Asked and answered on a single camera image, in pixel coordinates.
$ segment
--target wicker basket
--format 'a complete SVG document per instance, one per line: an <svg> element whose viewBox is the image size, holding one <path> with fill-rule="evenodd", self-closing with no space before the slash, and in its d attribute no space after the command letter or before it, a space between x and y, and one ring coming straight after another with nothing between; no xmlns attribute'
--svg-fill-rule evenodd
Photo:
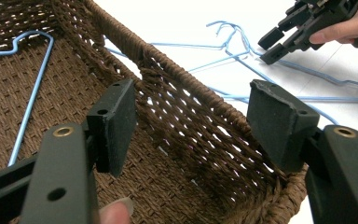
<svg viewBox="0 0 358 224"><path fill-rule="evenodd" d="M51 126L80 123L106 86L132 78L139 123L122 176L97 174L100 206L133 198L133 223L287 223L298 211L304 172L274 167L241 112L94 2L1 0L0 50L28 30L55 42L19 159L39 149ZM141 78L104 48L104 35ZM0 57L0 169L47 45L42 36L27 38L17 54Z"/></svg>

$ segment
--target wire hanger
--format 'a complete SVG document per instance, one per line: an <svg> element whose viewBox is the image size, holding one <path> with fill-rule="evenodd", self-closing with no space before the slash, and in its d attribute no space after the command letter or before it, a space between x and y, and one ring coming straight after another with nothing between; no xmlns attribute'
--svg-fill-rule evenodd
<svg viewBox="0 0 358 224"><path fill-rule="evenodd" d="M225 53L228 55L227 57L223 58L223 59L219 59L210 63L206 63L204 65L200 65L196 68L192 68L187 70L188 72L194 72L197 71L203 67L207 67L216 63L221 63L223 61L229 60L229 59L234 59L236 60L238 63L241 63L242 65L244 65L245 67L247 67L248 69L250 69L251 71L253 71L254 73L256 73L258 76L262 77L263 79L265 79L266 81L269 81L271 83L275 83L271 78L269 78L268 76L266 76L265 74L261 73L260 71L254 69L252 66L250 66L249 64L247 64L244 60L240 59L240 56L242 55L246 55L246 54L250 54L253 53L256 56L261 56L263 55L262 53L256 51L251 45L250 42L247 38L247 36L245 35L243 29L232 22L227 22L227 21L214 21L211 22L209 24L207 24L206 26L212 26L215 24L220 24L216 34L219 35L220 31L225 28L225 27L231 27L233 29L233 31L230 33L230 35L228 36L228 38L226 39L225 42L223 42L222 45L220 46L209 46L209 45L194 45L194 44L177 44L177 43L150 43L154 46L166 46L166 47L182 47L182 48L195 48L195 49L224 49ZM239 32L241 34L241 41L242 44L244 46L244 52L241 53L231 53L229 51L229 43L232 39L232 37ZM123 57L126 57L124 54L122 54L121 52L114 50L114 49L108 49L113 53L117 53ZM348 84L352 84L354 86L358 86L358 82L357 81L353 81L353 80L338 80L334 77L331 77L327 74L318 72L318 71L314 71L312 69L309 69L307 67L301 66L299 64L295 64L295 63L290 63L287 62L285 60L279 60L280 63L282 63L283 65L305 72L307 74L311 74L313 76L319 77L319 78L323 78L329 82L332 82L335 85L338 86L343 86L343 85L348 85ZM229 94L227 92L224 91L220 91L217 88L214 87L210 87L209 88L213 91L216 91L217 93L220 93L222 95L223 98L230 98L230 99L234 99L234 100L238 100L238 101L242 101L244 103L248 103L248 99L249 96L245 96L245 95L233 95L233 94ZM311 101L311 102L327 102L327 103L358 103L358 97L322 97L322 96L297 96L298 99L302 100L302 101ZM337 124L337 121L334 120L333 118L331 118L330 116L328 116L327 114L325 114L323 111L319 110L318 108L310 105L313 109L315 109L316 111L318 111L318 113L320 113L322 116L326 117L327 119L329 119L332 123Z"/></svg>
<svg viewBox="0 0 358 224"><path fill-rule="evenodd" d="M14 147L13 147L13 150L12 150L12 153L11 153L11 156L10 156L10 160L9 160L7 166L13 165L16 162L17 156L19 155L19 151L20 151L20 147L21 147L21 141L22 141L22 138L24 136L24 133L25 133L25 130L26 130L26 127L27 127L27 124L28 124L28 120L29 120L29 118L31 116L32 108L33 108L33 105L34 105L34 100L35 100L37 92L39 90L40 83L42 82L42 77L45 74L46 66L48 64L48 58L49 58L49 56L51 54L51 50L52 50L53 44L54 44L54 38L51 35L49 35L49 34L47 34L45 32L41 32L41 31L28 31L28 32L25 32L25 33L17 36L15 39L13 39L13 49L12 50L0 51L0 56L7 56L7 55L15 54L19 50L19 46L18 46L19 41L21 39L23 39L24 37L29 36L29 35L43 35L43 36L47 37L49 39L48 49L46 51L46 55L45 55L45 57L43 59L42 65L40 66L39 73L38 73L38 75L36 77L36 82L34 84L34 88L33 88L33 91L31 93L31 97L30 97L30 100L28 102L28 105L27 105L27 107L25 109L25 113L24 113L24 116L22 118L21 126L20 126L20 129L19 129L19 133L17 134L16 142L14 144Z"/></svg>

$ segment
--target clamp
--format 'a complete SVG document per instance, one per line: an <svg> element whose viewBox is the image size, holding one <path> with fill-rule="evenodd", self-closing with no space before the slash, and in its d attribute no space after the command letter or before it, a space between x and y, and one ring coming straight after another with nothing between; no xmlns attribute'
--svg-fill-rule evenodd
<svg viewBox="0 0 358 224"><path fill-rule="evenodd" d="M247 119L260 151L286 173L305 177L315 224L358 223L358 131L320 130L319 114L282 87L251 83Z"/></svg>
<svg viewBox="0 0 358 224"><path fill-rule="evenodd" d="M278 23L258 42L267 52L260 57L266 64L279 61L289 52L319 49L323 44L311 44L310 36L333 24L352 18L358 9L358 0L296 0L293 7L286 11L286 18ZM292 28L297 30L282 44L272 47L282 37L283 32ZM352 44L358 48L358 38Z"/></svg>
<svg viewBox="0 0 358 224"><path fill-rule="evenodd" d="M82 124L44 134L40 150L0 171L0 224L98 224L93 167L120 176L136 127L133 81L112 84Z"/></svg>

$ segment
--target white surface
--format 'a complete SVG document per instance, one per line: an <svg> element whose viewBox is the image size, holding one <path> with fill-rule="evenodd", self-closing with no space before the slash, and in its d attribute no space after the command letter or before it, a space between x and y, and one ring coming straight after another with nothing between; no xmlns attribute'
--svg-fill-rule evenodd
<svg viewBox="0 0 358 224"><path fill-rule="evenodd" d="M293 0L226 0L215 3L194 0L177 2L95 0L95 2L149 43L217 46L227 38L231 30L225 28L219 36L216 36L218 26L206 27L206 24L213 21L229 21L244 29L251 45L258 51L262 50L257 46L258 40L284 18L284 11L294 3ZM235 36L229 48L233 53L244 51L238 37ZM227 57L224 51L158 48L187 70ZM340 80L358 81L358 49L351 45L341 46L337 42L332 42L317 51L312 49L306 52L296 51L284 59ZM268 66L254 55L246 56L244 61L297 96L358 97L358 88L351 85L336 86L324 79L278 63ZM129 63L129 67L137 72L133 64ZM254 78L259 78L251 70L232 60L197 70L192 74L208 86L241 95L249 95L249 83ZM246 114L246 104L237 101L229 102ZM358 104L312 103L312 105L333 117L340 125L358 130ZM320 128L327 124L330 122L321 118ZM312 223L307 200L303 202L299 214L290 221L290 224L297 223Z"/></svg>

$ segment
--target finger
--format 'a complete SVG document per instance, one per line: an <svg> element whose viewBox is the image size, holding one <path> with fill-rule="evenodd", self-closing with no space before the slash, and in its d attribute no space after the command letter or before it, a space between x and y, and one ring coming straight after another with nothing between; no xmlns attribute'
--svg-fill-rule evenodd
<svg viewBox="0 0 358 224"><path fill-rule="evenodd" d="M326 27L310 36L310 43L324 44L332 40L339 40L346 36L358 35L357 20L340 22Z"/></svg>
<svg viewBox="0 0 358 224"><path fill-rule="evenodd" d="M337 40L340 44L353 44L354 38L341 38Z"/></svg>
<svg viewBox="0 0 358 224"><path fill-rule="evenodd" d="M133 202L124 198L108 204L100 210L101 224L130 224Z"/></svg>

